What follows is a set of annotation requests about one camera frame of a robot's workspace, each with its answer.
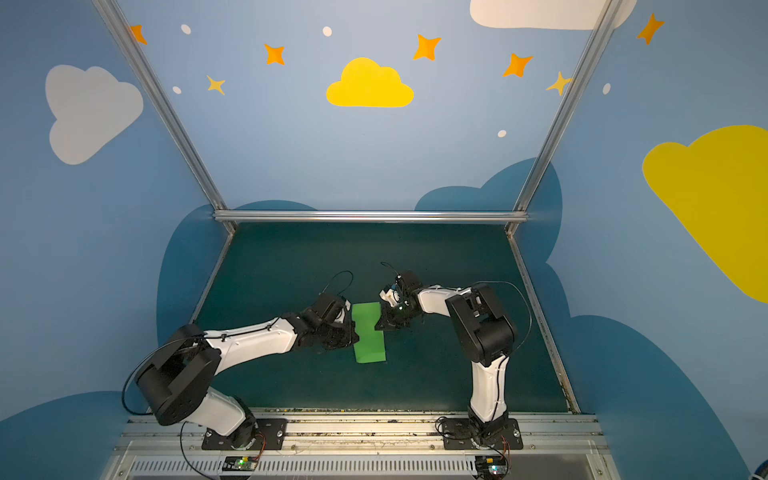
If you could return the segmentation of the green square paper sheet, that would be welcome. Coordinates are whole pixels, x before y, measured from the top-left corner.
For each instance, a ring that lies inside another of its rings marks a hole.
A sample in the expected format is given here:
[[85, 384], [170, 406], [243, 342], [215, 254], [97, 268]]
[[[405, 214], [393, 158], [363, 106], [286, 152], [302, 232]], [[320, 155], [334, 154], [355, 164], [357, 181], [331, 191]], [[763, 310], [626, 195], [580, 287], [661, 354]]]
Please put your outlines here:
[[384, 333], [376, 329], [381, 317], [378, 302], [360, 303], [352, 306], [352, 320], [359, 340], [354, 344], [356, 362], [359, 364], [386, 361]]

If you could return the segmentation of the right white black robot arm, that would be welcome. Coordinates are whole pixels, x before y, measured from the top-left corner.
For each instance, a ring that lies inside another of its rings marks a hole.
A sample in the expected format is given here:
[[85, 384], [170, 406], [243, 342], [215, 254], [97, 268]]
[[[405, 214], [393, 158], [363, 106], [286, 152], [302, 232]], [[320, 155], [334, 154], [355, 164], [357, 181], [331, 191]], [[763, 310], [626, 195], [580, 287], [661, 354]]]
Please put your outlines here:
[[454, 444], [473, 441], [488, 448], [508, 446], [513, 429], [505, 401], [506, 368], [517, 331], [491, 286], [425, 286], [413, 272], [405, 271], [384, 287], [379, 297], [377, 330], [405, 328], [423, 314], [442, 315], [452, 321], [462, 351], [471, 362], [468, 417], [444, 420], [438, 428], [441, 436]]

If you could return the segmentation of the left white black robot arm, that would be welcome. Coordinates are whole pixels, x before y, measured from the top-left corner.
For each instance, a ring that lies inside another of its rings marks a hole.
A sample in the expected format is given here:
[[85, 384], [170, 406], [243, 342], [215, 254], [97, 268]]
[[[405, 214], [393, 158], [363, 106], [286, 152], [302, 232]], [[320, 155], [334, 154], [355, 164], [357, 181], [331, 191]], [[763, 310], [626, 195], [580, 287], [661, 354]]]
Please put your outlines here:
[[215, 450], [248, 450], [264, 437], [245, 403], [212, 387], [214, 378], [234, 366], [316, 344], [328, 350], [359, 340], [351, 303], [319, 294], [299, 313], [229, 330], [179, 328], [137, 368], [134, 381], [158, 424], [192, 423], [213, 437]]

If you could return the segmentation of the left green circuit board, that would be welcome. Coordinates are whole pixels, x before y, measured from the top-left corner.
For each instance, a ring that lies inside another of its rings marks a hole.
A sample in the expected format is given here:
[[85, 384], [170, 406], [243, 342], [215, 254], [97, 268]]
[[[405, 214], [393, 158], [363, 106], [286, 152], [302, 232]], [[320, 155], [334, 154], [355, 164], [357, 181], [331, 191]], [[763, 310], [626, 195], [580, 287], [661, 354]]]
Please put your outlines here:
[[253, 472], [260, 462], [258, 456], [227, 456], [222, 464], [223, 472]]

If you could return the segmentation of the green circuit board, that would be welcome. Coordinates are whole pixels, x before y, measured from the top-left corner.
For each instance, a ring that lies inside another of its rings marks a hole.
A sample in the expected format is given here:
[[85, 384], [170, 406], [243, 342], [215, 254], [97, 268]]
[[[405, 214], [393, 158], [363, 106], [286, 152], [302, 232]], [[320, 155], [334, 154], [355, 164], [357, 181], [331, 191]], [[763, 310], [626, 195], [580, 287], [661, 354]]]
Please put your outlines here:
[[509, 471], [508, 462], [502, 456], [476, 456], [475, 479], [503, 480]]
[[227, 456], [222, 464], [223, 472], [253, 472], [260, 462], [258, 456]]

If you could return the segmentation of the right green circuit board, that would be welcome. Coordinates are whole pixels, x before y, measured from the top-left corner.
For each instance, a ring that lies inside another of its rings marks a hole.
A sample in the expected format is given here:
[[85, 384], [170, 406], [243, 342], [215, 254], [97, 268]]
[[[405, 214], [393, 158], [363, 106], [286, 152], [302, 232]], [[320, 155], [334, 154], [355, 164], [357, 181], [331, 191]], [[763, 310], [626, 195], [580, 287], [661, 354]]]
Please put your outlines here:
[[502, 456], [476, 456], [475, 479], [503, 480], [509, 471], [508, 462]]

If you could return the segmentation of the aluminium back frame rail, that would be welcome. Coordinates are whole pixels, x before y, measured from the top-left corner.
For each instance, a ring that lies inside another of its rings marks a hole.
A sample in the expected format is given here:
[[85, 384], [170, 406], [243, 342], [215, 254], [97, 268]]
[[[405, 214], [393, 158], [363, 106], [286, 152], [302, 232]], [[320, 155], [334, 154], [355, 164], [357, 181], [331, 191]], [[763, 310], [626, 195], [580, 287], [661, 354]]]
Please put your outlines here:
[[524, 223], [525, 212], [215, 210], [217, 221], [336, 223]]

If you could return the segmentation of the aluminium right floor rail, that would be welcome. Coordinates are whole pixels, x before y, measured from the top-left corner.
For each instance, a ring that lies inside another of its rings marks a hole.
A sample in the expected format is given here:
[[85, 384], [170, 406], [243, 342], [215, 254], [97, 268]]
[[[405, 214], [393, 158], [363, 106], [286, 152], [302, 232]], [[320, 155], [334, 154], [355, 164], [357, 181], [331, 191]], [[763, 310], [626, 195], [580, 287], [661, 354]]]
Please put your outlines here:
[[546, 347], [548, 356], [554, 368], [561, 391], [568, 405], [568, 409], [572, 414], [581, 414], [582, 410], [578, 404], [578, 400], [572, 388], [570, 379], [568, 378], [568, 374], [563, 364], [561, 355], [558, 351], [554, 337], [552, 336], [550, 327], [548, 325], [546, 316], [539, 302], [539, 299], [536, 294], [527, 266], [522, 257], [521, 250], [517, 245], [517, 242], [514, 238], [512, 231], [507, 232], [506, 235], [507, 235], [516, 265], [520, 272], [523, 285], [525, 287], [526, 293], [530, 300], [533, 315], [534, 315], [534, 318], [536, 319], [542, 341]]

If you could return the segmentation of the aluminium floor rail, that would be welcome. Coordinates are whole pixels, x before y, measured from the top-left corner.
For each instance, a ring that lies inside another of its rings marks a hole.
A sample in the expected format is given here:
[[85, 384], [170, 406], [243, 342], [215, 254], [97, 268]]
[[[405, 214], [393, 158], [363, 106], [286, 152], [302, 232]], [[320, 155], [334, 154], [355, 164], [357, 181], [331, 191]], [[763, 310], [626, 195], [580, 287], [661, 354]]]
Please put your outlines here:
[[512, 231], [507, 232], [506, 235], [507, 235], [516, 265], [520, 272], [523, 285], [525, 287], [526, 293], [530, 300], [533, 315], [534, 315], [534, 318], [536, 319], [542, 341], [546, 347], [548, 356], [554, 368], [561, 391], [568, 405], [568, 409], [572, 414], [581, 414], [582, 410], [578, 404], [578, 400], [572, 388], [570, 379], [568, 378], [568, 374], [563, 364], [561, 355], [558, 351], [554, 337], [552, 336], [550, 327], [548, 325], [546, 316], [539, 302], [539, 299], [536, 294], [527, 266], [522, 257], [521, 250], [517, 245], [517, 242], [514, 238]]
[[231, 240], [226, 231], [212, 239], [172, 236], [161, 262], [157, 289], [158, 346], [181, 327], [195, 322]]

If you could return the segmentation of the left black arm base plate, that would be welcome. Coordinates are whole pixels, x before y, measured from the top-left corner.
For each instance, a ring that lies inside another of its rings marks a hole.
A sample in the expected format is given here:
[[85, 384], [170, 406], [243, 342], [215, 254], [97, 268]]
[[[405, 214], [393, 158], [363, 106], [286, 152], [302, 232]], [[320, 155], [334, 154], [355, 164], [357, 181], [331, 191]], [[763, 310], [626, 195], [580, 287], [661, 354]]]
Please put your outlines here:
[[232, 434], [223, 436], [207, 429], [201, 449], [204, 451], [281, 450], [288, 421], [285, 418], [246, 419]]

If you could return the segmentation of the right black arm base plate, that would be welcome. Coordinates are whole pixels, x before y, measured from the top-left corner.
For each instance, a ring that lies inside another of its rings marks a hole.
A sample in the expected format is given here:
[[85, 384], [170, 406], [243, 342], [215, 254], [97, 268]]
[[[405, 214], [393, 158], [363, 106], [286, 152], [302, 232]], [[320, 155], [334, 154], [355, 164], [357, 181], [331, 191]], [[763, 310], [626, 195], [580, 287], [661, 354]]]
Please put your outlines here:
[[488, 426], [480, 426], [468, 418], [440, 417], [436, 431], [446, 450], [495, 449], [522, 450], [522, 433], [516, 419], [500, 418]]

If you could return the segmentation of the aluminium left floor rail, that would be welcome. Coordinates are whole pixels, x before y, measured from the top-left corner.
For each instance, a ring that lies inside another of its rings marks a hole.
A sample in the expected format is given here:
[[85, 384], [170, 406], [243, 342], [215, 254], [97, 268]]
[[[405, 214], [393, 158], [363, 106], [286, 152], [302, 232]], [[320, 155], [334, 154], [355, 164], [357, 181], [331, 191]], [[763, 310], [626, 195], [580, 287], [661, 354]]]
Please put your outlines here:
[[231, 240], [226, 231], [212, 239], [172, 236], [161, 262], [157, 289], [158, 346], [181, 327], [195, 322]]

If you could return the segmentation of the aluminium right frame post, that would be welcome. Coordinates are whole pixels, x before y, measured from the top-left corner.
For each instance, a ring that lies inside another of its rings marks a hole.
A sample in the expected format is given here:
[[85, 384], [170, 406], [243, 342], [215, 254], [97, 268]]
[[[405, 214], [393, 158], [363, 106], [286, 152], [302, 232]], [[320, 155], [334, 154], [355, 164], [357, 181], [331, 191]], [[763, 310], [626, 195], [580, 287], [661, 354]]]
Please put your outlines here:
[[515, 202], [516, 217], [505, 225], [505, 233], [512, 239], [518, 225], [527, 219], [529, 206], [549, 168], [561, 140], [575, 114], [579, 102], [610, 42], [614, 30], [620, 25], [619, 17], [634, 10], [635, 1], [606, 1], [597, 16], [586, 46], [574, 70], [544, 143], [531, 167]]

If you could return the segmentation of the aluminium frame post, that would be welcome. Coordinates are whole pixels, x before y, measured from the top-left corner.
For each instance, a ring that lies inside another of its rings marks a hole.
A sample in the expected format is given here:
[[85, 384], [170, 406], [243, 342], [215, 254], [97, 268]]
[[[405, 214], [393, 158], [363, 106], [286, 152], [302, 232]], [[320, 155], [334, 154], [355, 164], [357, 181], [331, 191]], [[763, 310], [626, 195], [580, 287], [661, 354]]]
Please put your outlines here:
[[634, 10], [635, 1], [606, 1], [597, 16], [586, 46], [574, 70], [544, 143], [531, 167], [515, 202], [516, 217], [505, 225], [505, 233], [512, 239], [518, 225], [527, 219], [529, 206], [549, 168], [561, 140], [575, 114], [579, 102], [610, 42], [614, 30], [620, 25], [619, 17]]
[[227, 210], [228, 207], [215, 182], [206, 168], [188, 133], [184, 129], [170, 98], [163, 90], [149, 61], [135, 38], [117, 1], [94, 0], [103, 22], [125, 56], [129, 66], [138, 78], [148, 98], [152, 102], [161, 121], [169, 132], [191, 173], [198, 182], [203, 194], [214, 212]]

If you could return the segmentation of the aluminium left frame post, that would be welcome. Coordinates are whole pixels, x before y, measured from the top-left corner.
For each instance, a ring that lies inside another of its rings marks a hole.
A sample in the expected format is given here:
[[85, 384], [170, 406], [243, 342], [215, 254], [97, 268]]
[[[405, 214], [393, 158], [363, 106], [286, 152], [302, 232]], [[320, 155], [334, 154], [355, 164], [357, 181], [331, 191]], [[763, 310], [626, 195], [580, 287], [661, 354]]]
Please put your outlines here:
[[129, 66], [138, 78], [148, 98], [152, 102], [161, 121], [169, 132], [191, 173], [198, 182], [203, 194], [214, 212], [227, 210], [228, 207], [215, 182], [206, 168], [188, 133], [184, 129], [170, 98], [163, 90], [149, 61], [135, 38], [117, 1], [94, 0], [103, 22], [125, 56]]

